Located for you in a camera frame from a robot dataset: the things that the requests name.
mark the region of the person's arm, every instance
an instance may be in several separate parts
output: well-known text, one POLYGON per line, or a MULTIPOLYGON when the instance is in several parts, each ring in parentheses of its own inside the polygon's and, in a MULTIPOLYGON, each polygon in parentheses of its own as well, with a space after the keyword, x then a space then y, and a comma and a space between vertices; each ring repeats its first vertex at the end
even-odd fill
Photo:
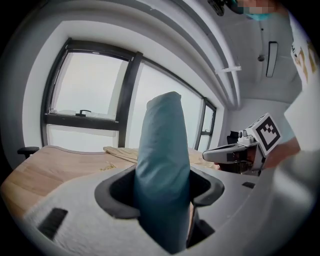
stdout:
POLYGON ((300 146, 295 137, 286 143, 277 145, 267 156, 264 169, 276 167, 282 160, 297 154, 299 151, 300 146))

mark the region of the ceiling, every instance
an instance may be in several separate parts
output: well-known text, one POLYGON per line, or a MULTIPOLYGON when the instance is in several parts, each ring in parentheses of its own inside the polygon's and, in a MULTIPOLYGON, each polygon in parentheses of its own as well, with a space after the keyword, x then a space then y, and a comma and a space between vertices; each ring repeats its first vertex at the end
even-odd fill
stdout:
POLYGON ((237 72, 241 98, 264 99, 292 103, 301 91, 301 81, 291 58, 293 36, 289 17, 271 14, 263 21, 249 19, 227 7, 220 17, 207 0, 198 0, 206 5, 220 27, 235 63, 242 67, 237 72), (273 77, 266 77, 269 42, 278 43, 277 59, 273 77), (263 62, 258 56, 264 55, 263 62))

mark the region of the teal pillow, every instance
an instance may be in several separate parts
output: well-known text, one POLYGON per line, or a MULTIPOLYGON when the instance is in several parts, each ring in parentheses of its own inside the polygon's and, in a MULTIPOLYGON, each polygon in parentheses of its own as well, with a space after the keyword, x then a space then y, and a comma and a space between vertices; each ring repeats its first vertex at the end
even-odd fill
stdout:
POLYGON ((140 210, 140 225, 171 254, 186 248, 189 173, 181 95, 169 92, 146 105, 133 200, 140 210))

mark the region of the white wall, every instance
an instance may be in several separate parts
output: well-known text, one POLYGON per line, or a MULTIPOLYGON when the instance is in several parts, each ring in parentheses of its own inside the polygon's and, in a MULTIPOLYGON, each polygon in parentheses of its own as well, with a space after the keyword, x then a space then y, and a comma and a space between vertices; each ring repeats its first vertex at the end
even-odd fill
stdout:
MULTIPOLYGON (((41 147, 43 91, 55 57, 68 37, 140 51, 194 86, 217 108, 224 108, 220 85, 202 58, 203 52, 201 55, 163 22, 136 9, 103 1, 69 1, 57 6, 50 2, 15 35, 1 59, 5 66, 0 74, 0 131, 12 168, 24 160, 17 155, 19 148, 41 147)), ((196 40, 204 38, 205 34, 199 34, 196 40)))
POLYGON ((275 123, 284 136, 286 132, 291 129, 284 116, 290 104, 279 101, 248 98, 243 99, 242 103, 243 106, 241 110, 229 111, 228 113, 227 126, 224 131, 225 134, 223 135, 221 132, 221 136, 225 137, 225 140, 222 138, 225 144, 227 143, 227 136, 230 135, 230 131, 238 132, 247 128, 265 113, 269 113, 274 118, 275 123))

